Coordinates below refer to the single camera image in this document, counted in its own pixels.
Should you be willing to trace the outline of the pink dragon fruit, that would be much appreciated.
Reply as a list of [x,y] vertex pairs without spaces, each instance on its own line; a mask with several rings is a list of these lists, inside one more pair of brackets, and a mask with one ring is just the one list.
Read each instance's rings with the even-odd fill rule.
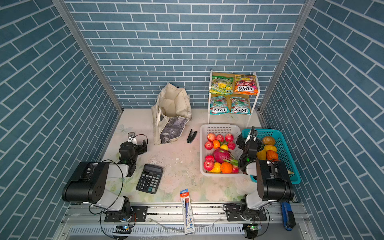
[[230,163],[234,166],[238,166],[239,162],[235,159],[235,157],[227,150],[216,149],[213,152],[213,156],[216,162],[222,163]]

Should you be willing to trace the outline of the large orange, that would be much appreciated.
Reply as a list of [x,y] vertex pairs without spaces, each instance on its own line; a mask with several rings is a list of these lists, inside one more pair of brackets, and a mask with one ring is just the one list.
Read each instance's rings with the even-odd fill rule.
[[223,174],[231,174],[233,171],[233,165],[227,162],[223,162],[221,164],[221,173]]

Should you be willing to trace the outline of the beige canvas tote bag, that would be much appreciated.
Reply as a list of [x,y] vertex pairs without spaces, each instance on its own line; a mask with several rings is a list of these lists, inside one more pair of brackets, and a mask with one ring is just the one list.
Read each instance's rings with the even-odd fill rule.
[[184,88],[168,83],[152,106],[154,122],[154,144],[176,142],[186,124],[192,119],[190,97]]

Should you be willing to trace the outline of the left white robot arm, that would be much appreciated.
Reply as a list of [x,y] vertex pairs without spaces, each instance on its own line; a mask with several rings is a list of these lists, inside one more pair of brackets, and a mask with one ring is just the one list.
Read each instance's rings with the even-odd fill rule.
[[148,207],[131,206],[128,197],[106,189],[107,180],[120,179],[122,186],[136,170],[138,155],[147,152],[148,141],[136,145],[127,141],[119,149],[119,161],[104,160],[100,163],[81,162],[62,191],[65,202],[89,203],[101,209],[99,215],[106,223],[144,222]]

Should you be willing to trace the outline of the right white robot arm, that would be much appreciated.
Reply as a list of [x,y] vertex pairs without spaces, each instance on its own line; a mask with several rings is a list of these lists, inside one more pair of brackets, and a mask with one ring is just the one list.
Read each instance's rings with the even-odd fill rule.
[[244,195],[240,204],[224,204],[229,222],[266,221],[266,208],[273,203],[283,203],[294,198],[290,175],[284,162],[276,159],[261,160],[257,156],[262,141],[252,128],[248,135],[241,134],[237,145],[243,151],[239,158],[240,171],[256,177],[257,190]]

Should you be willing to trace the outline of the green Fox's candy bag right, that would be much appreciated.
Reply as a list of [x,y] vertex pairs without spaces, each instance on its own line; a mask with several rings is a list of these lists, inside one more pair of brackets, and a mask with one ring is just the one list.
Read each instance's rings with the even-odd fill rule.
[[251,108],[249,100],[243,97],[231,97],[231,113],[250,115]]

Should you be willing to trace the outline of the green fox's candy bag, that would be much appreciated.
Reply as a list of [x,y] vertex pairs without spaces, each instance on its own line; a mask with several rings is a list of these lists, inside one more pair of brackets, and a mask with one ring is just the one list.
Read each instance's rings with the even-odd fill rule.
[[228,106],[227,98],[224,96],[212,97],[210,101],[210,114],[211,115],[222,115],[229,113],[230,109]]
[[251,108],[249,100],[243,97],[231,97],[231,113],[250,115]]

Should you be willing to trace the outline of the orange Fox's candy bag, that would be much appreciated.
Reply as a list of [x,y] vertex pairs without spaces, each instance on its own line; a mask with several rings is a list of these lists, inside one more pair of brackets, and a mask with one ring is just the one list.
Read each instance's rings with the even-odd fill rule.
[[256,83],[255,75],[235,75],[234,76],[234,93],[242,95],[257,95],[259,89]]

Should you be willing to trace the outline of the green yellow candy bag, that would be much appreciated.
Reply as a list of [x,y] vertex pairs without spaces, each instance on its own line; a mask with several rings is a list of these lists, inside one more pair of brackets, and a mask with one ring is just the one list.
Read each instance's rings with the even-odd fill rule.
[[215,95],[232,95],[233,94],[233,78],[212,76],[210,93]]

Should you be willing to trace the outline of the yellow lemon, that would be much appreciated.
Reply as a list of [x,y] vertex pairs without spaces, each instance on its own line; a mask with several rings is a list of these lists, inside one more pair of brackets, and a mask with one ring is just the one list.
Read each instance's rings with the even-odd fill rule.
[[228,151],[229,147],[227,145],[223,144],[223,145],[220,146],[220,149]]

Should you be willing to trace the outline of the small red apple front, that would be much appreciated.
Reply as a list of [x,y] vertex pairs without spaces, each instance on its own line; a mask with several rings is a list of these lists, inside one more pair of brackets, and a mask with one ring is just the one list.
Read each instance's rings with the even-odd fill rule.
[[238,174],[239,173],[239,167],[238,166],[233,166],[232,168],[232,174]]

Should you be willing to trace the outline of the black desk calculator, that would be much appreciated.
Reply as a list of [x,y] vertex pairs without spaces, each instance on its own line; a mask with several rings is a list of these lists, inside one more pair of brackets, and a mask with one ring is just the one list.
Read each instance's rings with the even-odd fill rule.
[[145,164],[140,175],[136,190],[148,194],[155,194],[159,188],[163,175],[163,168],[157,165]]

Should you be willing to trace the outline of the yellow pear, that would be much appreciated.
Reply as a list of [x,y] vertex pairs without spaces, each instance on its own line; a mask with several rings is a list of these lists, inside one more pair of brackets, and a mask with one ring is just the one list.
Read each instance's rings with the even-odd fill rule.
[[210,170],[209,172],[214,173],[214,174],[220,174],[221,173],[221,164],[218,162],[215,162],[212,170]]

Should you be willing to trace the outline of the blue utility knife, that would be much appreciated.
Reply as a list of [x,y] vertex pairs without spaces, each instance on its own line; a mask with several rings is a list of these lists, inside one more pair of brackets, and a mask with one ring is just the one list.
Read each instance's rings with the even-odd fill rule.
[[283,225],[287,231],[292,231],[296,226],[296,219],[289,202],[282,202]]

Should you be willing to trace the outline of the packaged pen blister pack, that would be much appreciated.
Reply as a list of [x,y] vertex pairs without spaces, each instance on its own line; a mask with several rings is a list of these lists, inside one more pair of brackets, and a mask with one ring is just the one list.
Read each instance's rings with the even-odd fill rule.
[[189,190],[188,189],[182,190],[180,192],[180,197],[181,197],[182,210],[184,215],[185,234],[186,235],[194,234],[196,230],[195,230],[195,223],[194,223]]

